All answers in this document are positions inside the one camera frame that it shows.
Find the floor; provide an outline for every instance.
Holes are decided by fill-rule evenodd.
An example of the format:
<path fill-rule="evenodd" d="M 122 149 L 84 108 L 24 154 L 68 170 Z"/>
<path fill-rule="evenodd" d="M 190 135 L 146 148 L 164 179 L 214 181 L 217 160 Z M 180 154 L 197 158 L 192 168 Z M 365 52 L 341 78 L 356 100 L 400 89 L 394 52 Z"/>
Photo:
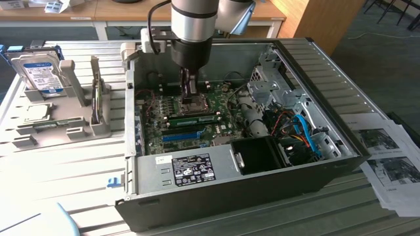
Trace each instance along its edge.
<path fill-rule="evenodd" d="M 382 10 L 373 6 L 366 14 L 361 9 L 348 29 L 336 51 L 333 60 L 344 72 L 385 111 L 393 111 L 408 125 L 420 132 L 420 38 L 397 39 L 377 35 L 356 37 L 365 32 L 396 36 L 420 36 L 420 27 L 414 32 L 406 30 L 412 18 L 404 17 L 396 26 L 397 13 L 388 13 L 381 23 L 376 21 Z M 108 28 L 109 39 L 132 39 L 138 27 L 126 29 L 129 36 L 120 36 L 116 28 Z M 0 28 L 0 44 L 29 45 L 32 40 L 96 40 L 93 28 Z M 0 60 L 0 98 L 4 96 L 12 78 L 13 69 Z"/>

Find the stack of papers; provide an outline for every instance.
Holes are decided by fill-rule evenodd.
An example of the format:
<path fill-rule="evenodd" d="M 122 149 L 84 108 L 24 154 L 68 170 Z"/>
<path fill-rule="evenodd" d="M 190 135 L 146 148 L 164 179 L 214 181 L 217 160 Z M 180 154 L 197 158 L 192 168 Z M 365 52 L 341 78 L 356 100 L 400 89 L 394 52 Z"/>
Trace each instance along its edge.
<path fill-rule="evenodd" d="M 341 118 L 372 155 L 360 168 L 381 207 L 398 216 L 420 216 L 420 149 L 402 126 L 377 113 Z"/>

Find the cable on floor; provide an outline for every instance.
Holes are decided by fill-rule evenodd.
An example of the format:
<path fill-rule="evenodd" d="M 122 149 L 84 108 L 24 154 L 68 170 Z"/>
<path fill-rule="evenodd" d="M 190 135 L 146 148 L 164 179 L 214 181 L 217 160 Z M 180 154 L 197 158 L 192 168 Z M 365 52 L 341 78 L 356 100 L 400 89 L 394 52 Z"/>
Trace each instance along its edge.
<path fill-rule="evenodd" d="M 357 37 L 350 37 L 350 38 L 348 38 L 348 39 L 358 39 L 358 38 L 361 38 L 362 36 L 365 36 L 366 34 L 373 34 L 373 35 L 378 35 L 378 36 L 384 36 L 384 37 L 389 37 L 389 38 L 420 38 L 420 36 L 414 36 L 414 35 L 409 35 L 409 36 L 400 37 L 400 36 L 386 35 L 386 34 L 381 34 L 381 33 L 362 33 L 362 34 L 358 35 Z"/>

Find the wooden desk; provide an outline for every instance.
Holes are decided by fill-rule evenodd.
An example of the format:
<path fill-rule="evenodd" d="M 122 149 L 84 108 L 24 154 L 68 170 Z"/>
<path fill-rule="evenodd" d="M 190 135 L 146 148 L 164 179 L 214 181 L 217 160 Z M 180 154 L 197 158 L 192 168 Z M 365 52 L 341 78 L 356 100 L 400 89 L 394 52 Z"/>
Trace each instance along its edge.
<path fill-rule="evenodd" d="M 97 0 L 90 0 L 60 14 L 44 13 L 42 7 L 0 10 L 0 27 L 93 27 Z"/>
<path fill-rule="evenodd" d="M 150 8 L 162 0 L 144 0 L 133 4 L 116 3 L 112 0 L 97 0 L 94 28 L 98 40 L 108 40 L 106 27 L 146 26 L 146 14 Z M 254 13 L 249 26 L 269 26 L 268 38 L 276 38 L 285 16 L 270 1 L 256 1 Z M 154 26 L 170 26 L 170 5 L 162 6 L 153 13 Z"/>

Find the table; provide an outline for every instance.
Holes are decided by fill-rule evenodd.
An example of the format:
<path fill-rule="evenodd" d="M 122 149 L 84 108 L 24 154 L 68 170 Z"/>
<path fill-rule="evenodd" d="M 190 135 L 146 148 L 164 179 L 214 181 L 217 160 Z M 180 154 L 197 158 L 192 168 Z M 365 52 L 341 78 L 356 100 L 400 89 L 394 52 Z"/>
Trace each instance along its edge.
<path fill-rule="evenodd" d="M 85 144 L 52 147 L 49 151 L 34 152 L 30 156 L 1 157 L 0 179 L 6 179 L 9 183 L 1 185 L 2 191 L 8 191 L 5 188 L 10 186 L 20 193 L 29 193 L 21 194 L 25 202 L 32 200 L 41 204 L 57 201 L 76 221 L 82 236 L 396 236 L 418 233 L 418 218 L 398 218 L 393 211 L 380 207 L 360 170 L 336 178 L 317 193 L 157 228 L 144 234 L 132 233 L 113 206 L 108 205 L 121 189 L 105 189 L 106 178 L 118 175 L 125 168 L 125 80 L 120 67 L 122 42 L 45 43 L 46 46 L 58 44 L 65 58 L 74 60 L 74 73 L 81 84 L 88 84 L 90 80 L 85 73 L 89 55 L 98 56 L 102 78 L 113 87 L 112 137 Z M 384 115 L 314 43 L 304 38 L 281 39 L 281 42 L 338 114 L 370 111 Z M 22 83 L 16 77 L 0 110 L 6 111 L 8 106 L 18 104 L 22 89 Z M 22 166 L 28 167 L 28 173 L 24 174 L 33 175 L 33 184 L 29 184 L 28 179 L 20 181 L 21 175 L 16 172 L 16 167 Z"/>
<path fill-rule="evenodd" d="M 90 0 L 60 14 L 46 14 L 42 7 L 0 11 L 0 27 L 94 27 L 98 40 L 108 40 L 106 27 L 146 26 L 146 14 L 162 0 L 121 4 L 110 0 Z M 276 38 L 285 20 L 270 1 L 256 1 L 249 26 L 269 26 L 268 38 Z M 170 6 L 153 13 L 154 26 L 170 26 Z"/>

